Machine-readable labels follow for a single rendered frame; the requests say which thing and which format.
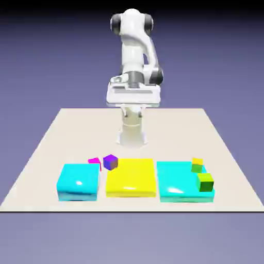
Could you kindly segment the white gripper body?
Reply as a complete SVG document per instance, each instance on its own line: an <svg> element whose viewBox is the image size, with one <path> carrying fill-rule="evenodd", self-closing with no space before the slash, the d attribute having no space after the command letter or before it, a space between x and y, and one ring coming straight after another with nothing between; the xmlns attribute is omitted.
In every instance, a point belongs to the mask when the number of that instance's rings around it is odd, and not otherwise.
<svg viewBox="0 0 264 264"><path fill-rule="evenodd" d="M129 88L128 83L109 83L106 102L111 106L141 105L156 107L160 104L159 85L144 85L139 83L139 88Z"/></svg>

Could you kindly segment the small yellow cube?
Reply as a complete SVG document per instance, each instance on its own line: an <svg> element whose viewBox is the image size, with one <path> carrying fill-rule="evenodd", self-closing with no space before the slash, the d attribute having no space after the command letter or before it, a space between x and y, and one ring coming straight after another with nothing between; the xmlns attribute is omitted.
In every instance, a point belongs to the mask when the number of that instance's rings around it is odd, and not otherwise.
<svg viewBox="0 0 264 264"><path fill-rule="evenodd" d="M193 173L202 173L203 170L203 159L192 158L191 172Z"/></svg>

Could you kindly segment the small magenta cube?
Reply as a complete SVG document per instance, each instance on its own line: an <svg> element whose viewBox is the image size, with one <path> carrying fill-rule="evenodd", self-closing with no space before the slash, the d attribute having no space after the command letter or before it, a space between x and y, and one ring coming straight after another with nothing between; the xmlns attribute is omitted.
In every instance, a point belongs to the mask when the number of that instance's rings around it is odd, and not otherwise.
<svg viewBox="0 0 264 264"><path fill-rule="evenodd" d="M89 164L99 164L100 171L102 170L102 164L101 164L101 161L100 161L100 159L98 157L94 157L94 158L88 159L88 163Z"/></svg>

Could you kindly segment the large yellow box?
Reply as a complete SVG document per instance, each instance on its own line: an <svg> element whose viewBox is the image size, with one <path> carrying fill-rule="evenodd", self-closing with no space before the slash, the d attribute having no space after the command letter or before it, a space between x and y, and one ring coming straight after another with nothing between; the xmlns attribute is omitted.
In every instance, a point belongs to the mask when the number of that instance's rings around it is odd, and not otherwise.
<svg viewBox="0 0 264 264"><path fill-rule="evenodd" d="M154 162L150 158L122 158L118 166L108 171L107 197L155 197Z"/></svg>

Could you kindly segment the large cyan box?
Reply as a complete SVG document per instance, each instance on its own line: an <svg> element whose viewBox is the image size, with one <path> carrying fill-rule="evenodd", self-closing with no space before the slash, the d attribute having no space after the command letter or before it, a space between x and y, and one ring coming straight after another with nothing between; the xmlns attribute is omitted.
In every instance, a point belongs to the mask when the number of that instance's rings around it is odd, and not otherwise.
<svg viewBox="0 0 264 264"><path fill-rule="evenodd" d="M56 189L59 201L96 201L100 165L67 163L63 166Z"/></svg>
<svg viewBox="0 0 264 264"><path fill-rule="evenodd" d="M191 172L190 161L158 161L157 178L161 202L211 203L215 190L199 192L196 186L198 173ZM208 173L203 166L202 173Z"/></svg>

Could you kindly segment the small purple cube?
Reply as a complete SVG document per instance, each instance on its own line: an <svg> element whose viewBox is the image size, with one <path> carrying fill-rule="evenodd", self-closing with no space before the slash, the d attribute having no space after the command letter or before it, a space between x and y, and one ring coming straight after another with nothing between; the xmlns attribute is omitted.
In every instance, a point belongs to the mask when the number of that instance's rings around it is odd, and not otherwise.
<svg viewBox="0 0 264 264"><path fill-rule="evenodd" d="M103 158L103 166L107 170L113 170L118 166L118 157L109 154Z"/></svg>

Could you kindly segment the small green cube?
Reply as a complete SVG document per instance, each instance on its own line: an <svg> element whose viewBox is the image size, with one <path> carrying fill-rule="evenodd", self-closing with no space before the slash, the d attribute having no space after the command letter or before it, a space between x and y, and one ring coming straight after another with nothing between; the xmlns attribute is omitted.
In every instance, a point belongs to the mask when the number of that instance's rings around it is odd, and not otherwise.
<svg viewBox="0 0 264 264"><path fill-rule="evenodd" d="M214 180L210 173L199 173L196 178L196 186L199 192L211 192Z"/></svg>

